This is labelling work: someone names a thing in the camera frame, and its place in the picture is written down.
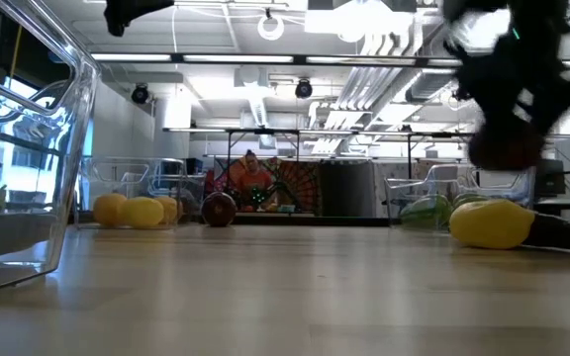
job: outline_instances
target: yellow ball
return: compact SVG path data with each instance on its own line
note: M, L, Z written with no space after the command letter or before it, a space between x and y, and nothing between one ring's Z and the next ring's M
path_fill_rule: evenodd
M183 215L182 203L170 197L157 197L155 198L164 207L164 219L162 219L162 224L177 223L177 220Z
M96 198L92 210L94 221L104 226L116 226L120 224L118 212L120 206L126 200L127 197L116 193L105 194Z
M164 219L164 206L155 199L129 199L120 207L120 222L135 228L155 227Z

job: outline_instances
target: round light fixture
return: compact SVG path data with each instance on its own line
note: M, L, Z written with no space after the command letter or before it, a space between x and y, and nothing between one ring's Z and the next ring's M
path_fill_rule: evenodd
M276 21L276 28L274 28L274 30L272 31L265 30L265 23L268 20ZM283 33L285 33L285 24L283 23L283 19L280 16L274 16L274 15L272 15L271 17L263 16L261 20L258 22L256 29L258 30L258 34L264 39L268 41L276 41L280 39L281 36L283 36Z

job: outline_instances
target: yellow squash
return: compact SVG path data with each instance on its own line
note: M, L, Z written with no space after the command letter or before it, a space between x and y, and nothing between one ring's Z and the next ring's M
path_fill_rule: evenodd
M529 235L535 214L508 200L473 202L450 217L452 237L471 246L510 249Z

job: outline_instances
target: woman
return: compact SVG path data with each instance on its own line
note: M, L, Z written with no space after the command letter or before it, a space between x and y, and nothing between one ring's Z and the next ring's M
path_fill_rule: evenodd
M245 172L238 179L238 189L244 205L252 205L252 190L257 189L266 192L272 185L272 177L261 169L256 154L248 150L245 154ZM272 199L267 199L261 207L266 207Z

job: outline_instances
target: brown ball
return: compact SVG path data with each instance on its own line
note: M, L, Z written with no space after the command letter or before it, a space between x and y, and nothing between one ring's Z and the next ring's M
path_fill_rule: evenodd
M202 218L212 227L225 227L233 222L237 214L235 200L226 193L215 192L202 203Z
M472 164L494 171L523 171L542 157L544 138L526 121L504 127L484 125L472 136L468 155Z

